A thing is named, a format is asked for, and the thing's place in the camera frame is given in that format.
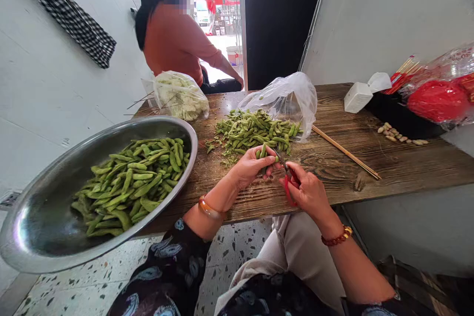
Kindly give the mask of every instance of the sleeve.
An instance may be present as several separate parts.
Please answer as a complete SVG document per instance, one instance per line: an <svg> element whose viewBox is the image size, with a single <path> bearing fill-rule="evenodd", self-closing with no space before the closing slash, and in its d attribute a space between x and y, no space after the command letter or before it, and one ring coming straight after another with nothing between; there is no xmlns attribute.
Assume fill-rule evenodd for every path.
<svg viewBox="0 0 474 316"><path fill-rule="evenodd" d="M415 316L412 310L407 308L398 294L387 301L373 305L353 304L346 298L342 299L344 313L351 316Z"/></svg>
<svg viewBox="0 0 474 316"><path fill-rule="evenodd" d="M189 15L177 15L175 19L177 25L175 38L177 39L179 48L188 52L203 61L210 64L214 68L219 68L222 63L222 52L217 49L207 38L204 31Z"/></svg>
<svg viewBox="0 0 474 316"><path fill-rule="evenodd" d="M180 218L150 247L108 315L192 315L210 245Z"/></svg>

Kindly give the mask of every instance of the orange sweater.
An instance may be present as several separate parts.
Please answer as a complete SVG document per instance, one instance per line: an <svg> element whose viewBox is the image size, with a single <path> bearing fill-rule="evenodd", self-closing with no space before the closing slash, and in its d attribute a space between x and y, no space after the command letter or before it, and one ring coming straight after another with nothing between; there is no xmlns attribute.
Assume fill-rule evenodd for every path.
<svg viewBox="0 0 474 316"><path fill-rule="evenodd" d="M222 60L222 52L192 17L175 5L166 4L159 4L148 20L143 53L155 76L172 70L191 76L199 86L202 85L199 58L214 68Z"/></svg>

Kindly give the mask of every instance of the dark pants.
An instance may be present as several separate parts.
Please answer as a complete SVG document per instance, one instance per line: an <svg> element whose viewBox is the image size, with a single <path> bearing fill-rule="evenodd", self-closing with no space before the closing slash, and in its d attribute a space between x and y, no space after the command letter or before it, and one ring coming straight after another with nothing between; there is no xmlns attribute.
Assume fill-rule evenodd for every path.
<svg viewBox="0 0 474 316"><path fill-rule="evenodd" d="M202 68L202 79L201 90L205 95L242 90L242 85L235 79L218 79L217 82L209 84L209 76L204 68Z"/></svg>

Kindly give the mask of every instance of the bracelet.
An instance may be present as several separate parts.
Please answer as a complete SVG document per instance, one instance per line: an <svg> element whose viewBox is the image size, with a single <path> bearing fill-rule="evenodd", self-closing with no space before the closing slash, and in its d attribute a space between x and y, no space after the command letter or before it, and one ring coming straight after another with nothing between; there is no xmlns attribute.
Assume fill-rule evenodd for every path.
<svg viewBox="0 0 474 316"><path fill-rule="evenodd" d="M198 206L201 209L201 211L214 220L225 220L227 217L227 214L225 212L218 212L214 210L212 207L210 207L204 200L205 197L206 195L204 194L199 198Z"/></svg>
<svg viewBox="0 0 474 316"><path fill-rule="evenodd" d="M323 236L321 236L322 243L328 247L332 247L347 240L350 236L352 236L353 231L349 226L343 225L343 227L344 232L342 232L342 234L337 238L325 239Z"/></svg>

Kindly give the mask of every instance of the scissors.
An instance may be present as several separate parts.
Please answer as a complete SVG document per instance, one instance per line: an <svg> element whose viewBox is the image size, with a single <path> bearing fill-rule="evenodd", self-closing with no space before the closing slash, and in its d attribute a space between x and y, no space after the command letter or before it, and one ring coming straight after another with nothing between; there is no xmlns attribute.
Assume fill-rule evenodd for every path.
<svg viewBox="0 0 474 316"><path fill-rule="evenodd" d="M283 165L283 168L285 168L285 192L286 192L286 198L288 199L288 202L292 206L297 206L296 202L293 201L291 198L290 194L290 189L288 188L288 184L291 183L295 188L299 189L300 188L300 180L296 176L296 173L293 169L291 169L289 166L286 165L286 162L283 160L283 158L280 156L277 150L274 150L278 159L280 160L280 163Z"/></svg>

